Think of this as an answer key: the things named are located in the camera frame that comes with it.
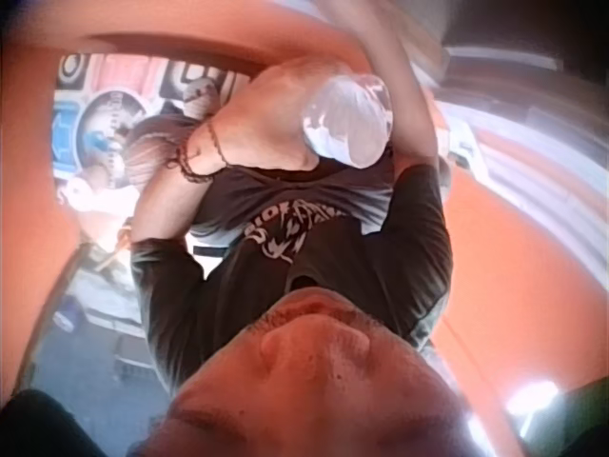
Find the eyebrow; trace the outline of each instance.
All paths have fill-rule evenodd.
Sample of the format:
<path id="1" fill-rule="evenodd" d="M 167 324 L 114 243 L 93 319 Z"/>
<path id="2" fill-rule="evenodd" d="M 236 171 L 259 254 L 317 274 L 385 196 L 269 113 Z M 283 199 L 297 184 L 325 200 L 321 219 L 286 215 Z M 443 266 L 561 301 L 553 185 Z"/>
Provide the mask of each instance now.
<path id="1" fill-rule="evenodd" d="M 174 409 L 168 416 L 170 419 L 196 427 L 207 433 L 211 433 L 223 440 L 247 441 L 243 429 L 230 415 L 222 411 Z"/>

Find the hand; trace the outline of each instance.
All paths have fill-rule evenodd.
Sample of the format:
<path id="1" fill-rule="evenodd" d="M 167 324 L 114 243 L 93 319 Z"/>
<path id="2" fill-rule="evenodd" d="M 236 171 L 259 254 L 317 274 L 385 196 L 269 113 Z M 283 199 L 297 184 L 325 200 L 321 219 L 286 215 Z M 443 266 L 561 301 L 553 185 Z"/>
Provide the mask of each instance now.
<path id="1" fill-rule="evenodd" d="M 242 89 L 213 118 L 226 161 L 257 169 L 310 171 L 318 156 L 306 145 L 302 112 L 328 78 L 349 72 L 332 59 L 305 58 L 272 67 Z M 197 129 L 189 148 L 208 142 Z"/>

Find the floor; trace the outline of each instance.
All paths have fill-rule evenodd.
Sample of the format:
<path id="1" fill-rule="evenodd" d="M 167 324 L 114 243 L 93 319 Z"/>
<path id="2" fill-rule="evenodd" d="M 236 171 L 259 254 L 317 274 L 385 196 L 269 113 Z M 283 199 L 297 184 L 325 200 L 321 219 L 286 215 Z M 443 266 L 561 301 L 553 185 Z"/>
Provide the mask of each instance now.
<path id="1" fill-rule="evenodd" d="M 150 424 L 169 405 L 154 373 L 117 379 L 113 354 L 119 336 L 87 321 L 73 333 L 51 324 L 31 383 L 72 413 L 108 457 L 124 456 L 146 439 Z"/>

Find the bright light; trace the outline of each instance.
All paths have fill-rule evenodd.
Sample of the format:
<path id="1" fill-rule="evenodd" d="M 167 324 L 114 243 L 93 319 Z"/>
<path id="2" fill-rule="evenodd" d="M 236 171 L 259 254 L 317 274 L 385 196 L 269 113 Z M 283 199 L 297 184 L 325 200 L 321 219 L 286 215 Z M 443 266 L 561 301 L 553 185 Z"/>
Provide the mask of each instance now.
<path id="1" fill-rule="evenodd" d="M 521 388 L 507 402 L 507 410 L 514 416 L 541 411 L 550 406 L 559 392 L 559 388 L 551 381 L 531 383 Z"/>

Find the bracelet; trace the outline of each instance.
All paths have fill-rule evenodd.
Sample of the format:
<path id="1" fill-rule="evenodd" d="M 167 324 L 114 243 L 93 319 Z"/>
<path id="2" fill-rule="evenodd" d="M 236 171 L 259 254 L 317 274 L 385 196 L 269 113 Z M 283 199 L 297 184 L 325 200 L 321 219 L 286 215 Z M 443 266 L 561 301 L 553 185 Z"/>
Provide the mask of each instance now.
<path id="1" fill-rule="evenodd" d="M 220 148 L 220 140 L 218 139 L 218 135 L 216 134 L 216 130 L 213 127 L 211 121 L 206 122 L 206 126 L 207 126 L 207 129 L 209 130 L 209 134 L 211 135 L 211 140 L 213 141 L 213 146 L 214 146 L 214 148 L 216 148 L 218 155 L 224 162 L 225 166 L 227 168 L 231 168 L 231 165 L 228 163 L 228 161 L 225 158 L 225 155 L 222 153 L 222 149 Z M 188 162 L 188 160 L 190 158 L 194 158 L 199 155 L 201 155 L 201 150 L 197 149 L 197 153 L 193 157 L 188 157 L 187 144 L 183 144 L 176 149 L 175 157 L 173 157 L 172 159 L 169 159 L 167 161 L 167 167 L 169 169 L 180 167 L 180 172 L 182 172 L 182 175 L 190 183 L 193 183 L 193 184 L 209 183 L 209 182 L 213 181 L 214 176 L 216 174 L 218 174 L 220 171 L 216 171 L 215 173 L 212 173 L 209 175 L 195 173 L 192 170 L 192 168 L 190 167 L 190 163 Z"/>

